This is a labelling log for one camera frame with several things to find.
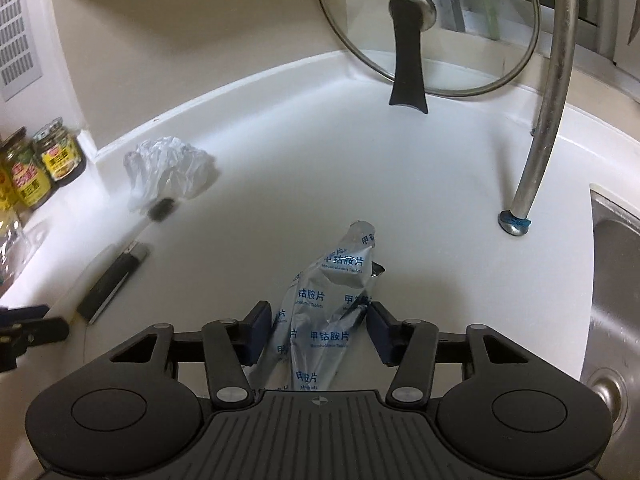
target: white countertop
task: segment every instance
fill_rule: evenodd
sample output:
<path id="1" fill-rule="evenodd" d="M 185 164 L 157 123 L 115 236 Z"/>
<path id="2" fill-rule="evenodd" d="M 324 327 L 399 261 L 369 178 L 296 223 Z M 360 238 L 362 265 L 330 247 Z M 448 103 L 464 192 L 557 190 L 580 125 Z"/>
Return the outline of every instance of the white countertop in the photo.
<path id="1" fill-rule="evenodd" d="M 491 99 L 431 97 L 424 116 L 389 107 L 389 92 L 343 54 L 331 54 L 252 76 L 151 121 L 98 160 L 101 174 L 111 176 L 105 205 L 57 224 L 44 241 L 41 254 L 56 249 L 55 261 L 67 269 L 58 281 L 66 285 L 53 294 L 49 285 L 60 273 L 45 270 L 38 279 L 30 267 L 48 267 L 34 259 L 3 300 L 53 303 L 102 247 L 130 229 L 137 218 L 124 207 L 122 175 L 114 177 L 124 173 L 122 153 L 144 138 L 174 134 L 213 155 L 219 175 L 143 232 L 148 259 L 86 336 L 76 324 L 70 341 L 57 345 L 66 355 L 63 372 L 155 322 L 191 331 L 243 317 L 258 300 L 276 309 L 292 277 L 362 219 L 375 225 L 374 259 L 386 267 L 374 298 L 398 319 L 419 317 L 444 332 L 485 323 L 578 378 L 591 309 L 590 187 L 640 208 L 640 145 L 568 109 L 530 232 L 514 238 L 497 215 L 519 181 L 537 97 L 522 88 Z M 17 384 L 12 375 L 35 359 L 23 358 L 0 379 L 2 413 L 15 402 L 5 395 Z M 200 367 L 180 370 L 194 391 L 206 391 Z M 393 373 L 362 329 L 333 386 L 385 391 Z M 23 460 L 29 450 L 17 413 L 31 397 L 14 409 L 18 427 L 8 442 L 24 451 Z M 30 470 L 8 471 L 8 478 L 26 478 Z"/>

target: stainless steel sink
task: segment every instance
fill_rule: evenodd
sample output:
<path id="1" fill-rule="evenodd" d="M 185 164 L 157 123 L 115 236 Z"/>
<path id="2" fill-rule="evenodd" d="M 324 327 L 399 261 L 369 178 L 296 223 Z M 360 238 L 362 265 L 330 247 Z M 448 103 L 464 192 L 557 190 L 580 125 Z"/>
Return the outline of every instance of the stainless steel sink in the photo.
<path id="1" fill-rule="evenodd" d="M 613 435 L 597 471 L 640 478 L 640 219 L 591 192 L 594 273 L 580 380 L 605 401 Z"/>

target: jar label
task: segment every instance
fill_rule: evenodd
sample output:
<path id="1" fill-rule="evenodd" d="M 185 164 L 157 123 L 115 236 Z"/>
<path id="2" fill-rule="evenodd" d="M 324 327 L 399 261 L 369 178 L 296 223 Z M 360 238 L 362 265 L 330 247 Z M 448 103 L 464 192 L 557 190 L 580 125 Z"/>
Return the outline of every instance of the jar label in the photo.
<path id="1" fill-rule="evenodd" d="M 65 178 L 82 160 L 75 141 L 69 137 L 59 139 L 40 156 L 47 171 L 56 181 Z"/>
<path id="2" fill-rule="evenodd" d="M 28 164 L 16 162 L 11 173 L 15 188 L 28 207 L 36 205 L 51 189 L 47 175 L 33 161 Z"/>
<path id="3" fill-rule="evenodd" d="M 0 168 L 0 210 L 7 211 L 18 202 L 14 185 L 3 168 Z"/>

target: plastic wrap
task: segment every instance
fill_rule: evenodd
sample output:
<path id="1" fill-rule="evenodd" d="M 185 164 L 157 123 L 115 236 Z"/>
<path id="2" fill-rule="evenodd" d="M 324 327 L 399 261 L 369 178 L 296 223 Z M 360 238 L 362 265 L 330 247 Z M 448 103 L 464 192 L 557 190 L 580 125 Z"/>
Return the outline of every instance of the plastic wrap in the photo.
<path id="1" fill-rule="evenodd" d="M 248 373 L 252 388 L 329 389 L 366 312 L 374 237 L 371 224 L 353 223 L 330 252 L 295 277 Z"/>
<path id="2" fill-rule="evenodd" d="M 2 296 L 33 255 L 17 215 L 12 210 L 0 212 L 0 296 Z"/>
<path id="3" fill-rule="evenodd" d="M 124 156 L 131 183 L 129 209 L 146 210 L 159 198 L 193 198 L 215 172 L 213 158 L 177 137 L 145 140 Z"/>

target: glass lid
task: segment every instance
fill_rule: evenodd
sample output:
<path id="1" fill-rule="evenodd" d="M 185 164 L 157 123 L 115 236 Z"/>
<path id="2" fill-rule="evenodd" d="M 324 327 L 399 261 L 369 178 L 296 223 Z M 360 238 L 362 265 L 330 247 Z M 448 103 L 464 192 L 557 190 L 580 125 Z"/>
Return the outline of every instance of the glass lid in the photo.
<path id="1" fill-rule="evenodd" d="M 344 45 L 394 80 L 396 46 L 389 0 L 319 0 Z M 540 32 L 538 0 L 432 0 L 435 25 L 420 35 L 427 94 L 467 97 L 514 79 Z"/>

